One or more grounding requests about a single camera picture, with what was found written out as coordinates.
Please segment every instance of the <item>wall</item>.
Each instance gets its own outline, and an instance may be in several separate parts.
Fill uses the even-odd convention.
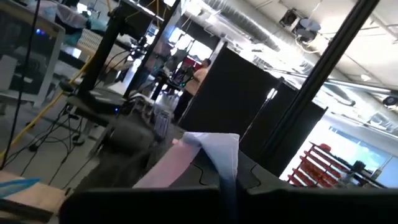
[[[367,128],[362,124],[339,118],[337,115],[326,114],[323,119],[328,121],[332,127],[398,157],[396,147],[398,146],[398,138]]]

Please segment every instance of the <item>white paper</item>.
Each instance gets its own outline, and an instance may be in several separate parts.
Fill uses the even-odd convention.
[[[226,133],[185,133],[182,141],[205,150],[220,175],[221,195],[228,215],[236,215],[236,176],[238,174],[239,135]]]

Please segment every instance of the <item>wire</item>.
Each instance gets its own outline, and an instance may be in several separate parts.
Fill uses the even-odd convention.
[[[58,125],[58,127],[54,129],[55,124],[56,124],[56,122],[53,122],[53,123],[52,123],[52,127],[51,127],[49,133],[47,133],[45,136],[43,136],[43,138],[42,138],[41,140],[38,140],[38,141],[35,142],[35,144],[33,144],[33,146],[36,146],[37,149],[36,149],[36,151],[34,152],[33,156],[30,158],[29,162],[28,162],[28,163],[26,164],[26,166],[24,167],[24,170],[22,171],[22,173],[20,174],[20,176],[24,175],[24,173],[25,173],[25,171],[27,170],[27,168],[29,167],[30,163],[33,161],[34,157],[37,155],[37,152],[39,151],[39,147],[40,147],[41,145],[43,145],[43,143],[44,143],[45,140],[48,138],[48,136],[49,136],[51,133],[53,133],[57,128],[59,128],[59,127],[61,126],[61,125]]]
[[[304,51],[305,53],[308,53],[308,54],[315,54],[315,53],[319,53],[319,52],[320,52],[320,50],[314,50],[314,51],[308,51],[308,50],[306,50],[306,49],[299,43],[298,39],[299,39],[299,37],[296,37],[296,38],[295,38],[296,45],[298,45],[298,46],[302,49],[302,51]]]
[[[81,127],[81,122],[83,120],[80,119],[80,123],[79,126],[77,127],[77,129],[79,129]],[[50,182],[48,183],[48,185],[51,185],[52,181],[55,179],[55,177],[57,176],[58,172],[61,170],[61,167],[63,166],[63,164],[68,160],[69,155],[75,150],[76,146],[74,145],[72,147],[72,136],[73,134],[76,133],[76,131],[74,131],[73,133],[71,132],[71,127],[70,127],[70,119],[68,120],[68,126],[69,126],[69,147],[64,143],[64,141],[58,139],[60,142],[64,143],[65,147],[67,148],[67,155],[62,159],[60,165],[58,166],[57,170],[55,171],[54,175],[51,177]]]
[[[109,73],[110,73],[113,69],[115,69],[120,63],[122,63],[122,62],[123,62],[125,59],[127,59],[129,56],[130,56],[130,55],[127,55],[127,56],[125,56],[124,58],[122,58],[116,65],[114,65],[112,68],[110,68],[110,69],[108,70],[107,73],[105,73],[105,76],[109,75]],[[101,82],[101,80],[98,80],[97,83],[95,83],[94,88],[95,88],[96,86],[98,86],[98,84],[100,84],[100,82]]]
[[[37,0],[36,10],[35,10],[35,14],[33,16],[32,28],[30,30],[28,43],[27,43],[26,56],[25,56],[25,60],[24,60],[25,64],[24,64],[24,68],[22,69],[22,74],[20,77],[21,80],[20,80],[19,89],[18,89],[19,94],[18,94],[18,100],[17,100],[17,107],[15,110],[14,121],[12,122],[10,138],[8,140],[6,151],[4,152],[4,158],[7,157],[8,153],[12,147],[12,139],[14,138],[15,129],[17,128],[18,114],[19,114],[19,109],[21,108],[21,104],[22,104],[22,94],[24,92],[25,76],[26,76],[26,73],[27,73],[28,67],[29,67],[29,57],[30,57],[30,52],[32,51],[32,42],[33,42],[33,36],[35,34],[35,30],[36,30],[35,26],[37,23],[37,18],[39,16],[40,2],[41,2],[41,0]],[[6,165],[6,160],[3,159],[1,162],[0,170],[3,170],[5,165]]]
[[[108,12],[111,13],[112,12],[112,7],[111,7],[111,3],[109,0],[106,0],[106,6],[108,7]]]
[[[159,0],[156,0],[156,24],[157,27],[160,28],[158,17],[159,17]]]
[[[79,72],[70,79],[69,84],[73,83],[86,69],[87,66],[91,63],[92,59],[94,57],[91,57],[85,64],[84,66],[79,70]],[[63,95],[63,91],[61,91],[55,98],[52,100],[16,137],[15,139],[11,142],[11,147],[14,146],[22,137],[22,135],[27,132],[31,127],[33,127],[34,124],[38,122],[38,120],[61,98]],[[4,150],[2,153],[0,153],[0,159],[6,158],[6,150]]]
[[[311,17],[313,16],[313,13],[319,8],[319,6],[321,5],[322,1],[323,1],[323,0],[319,0],[317,6],[315,6],[315,8],[312,9],[312,12],[311,12],[311,14],[310,14],[310,17],[309,17],[308,19],[311,19]]]
[[[67,184],[65,184],[65,186],[62,187],[62,190],[65,189],[66,187],[68,187],[68,185],[70,184],[70,182],[72,182],[72,180],[83,170],[83,168],[85,166],[87,166],[88,162],[91,161],[93,158],[95,157],[95,154],[92,155],[90,158],[88,158],[88,160],[80,167],[80,169],[72,176],[72,178],[67,182]]]
[[[113,59],[115,59],[118,55],[121,55],[125,52],[128,52],[128,50],[123,50],[122,52],[117,53],[116,55],[113,55],[113,57],[111,58],[111,60],[109,60],[108,64],[102,69],[101,74],[103,74],[104,72],[106,72],[106,69],[109,67],[109,64],[113,61]],[[101,80],[98,80],[98,82],[94,85],[94,88],[100,84]]]
[[[38,143],[39,141],[43,140],[44,137],[48,136],[48,134],[50,134],[50,133],[47,133],[46,135],[44,135],[44,136],[42,136],[42,137],[39,138],[40,135],[46,133],[47,131],[49,131],[50,129],[52,129],[52,128],[58,123],[58,121],[59,121],[59,120],[61,119],[61,117],[62,117],[62,114],[65,112],[66,108],[67,108],[67,105],[65,105],[65,106],[62,108],[62,110],[61,110],[61,111],[59,112],[59,114],[57,115],[57,118],[53,121],[53,123],[52,123],[45,131],[42,131],[41,133],[39,133],[39,134],[37,134],[36,136],[34,136],[34,138],[33,138],[28,144],[26,144],[24,147],[22,147],[21,150],[15,152],[15,153],[13,153],[13,154],[11,154],[11,155],[10,155],[9,157],[7,157],[7,158],[4,158],[4,160],[7,162],[6,165],[5,165],[5,167],[6,167],[8,164],[10,164],[13,160],[15,160],[16,157],[17,157],[23,150],[28,149],[29,146],[32,145],[32,143],[33,143],[34,141],[35,141],[34,144],[36,144],[36,143]],[[67,120],[65,120],[64,122],[60,123],[60,124],[58,125],[58,127],[56,127],[55,129],[52,130],[52,132],[54,132],[55,130],[57,130],[61,125],[65,124],[66,121],[67,121]]]
[[[155,1],[156,1],[156,0],[151,1],[146,7],[152,5]],[[126,20],[130,19],[131,17],[137,15],[137,14],[140,13],[140,12],[141,12],[141,11],[138,11],[138,12],[135,12],[135,13],[131,14],[130,16],[127,16],[127,17],[126,17]]]

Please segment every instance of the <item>person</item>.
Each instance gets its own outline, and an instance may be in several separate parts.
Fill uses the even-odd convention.
[[[211,65],[211,60],[210,59],[204,59],[201,64],[201,68],[198,69],[194,74],[193,74],[193,79],[190,80],[186,85],[184,92],[180,96],[180,99],[177,103],[177,106],[175,107],[174,110],[174,121],[178,122],[182,115],[184,114],[184,111],[187,109],[187,106],[193,96],[196,95],[201,83],[204,81],[206,78],[207,72],[208,72],[208,67]]]

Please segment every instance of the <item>black panel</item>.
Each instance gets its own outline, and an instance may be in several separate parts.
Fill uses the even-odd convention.
[[[243,153],[257,162],[263,145],[295,96],[295,91],[285,84],[279,85],[277,91],[275,97],[259,112],[239,145]]]
[[[181,19],[179,20],[177,26],[181,28],[181,26],[187,21],[186,16],[182,16]],[[200,25],[198,25],[196,22],[193,21],[188,21],[185,26],[182,28],[188,35],[193,37],[195,40],[203,43],[207,47],[209,47],[211,50],[216,49],[218,42],[220,41],[220,38],[211,35],[208,32],[204,30],[204,28]]]
[[[270,153],[264,152],[258,163],[272,174],[280,176],[324,114],[325,110],[316,104],[307,105],[285,136],[282,144]]]
[[[187,131],[237,133],[242,136],[278,82],[224,48],[180,125]]]

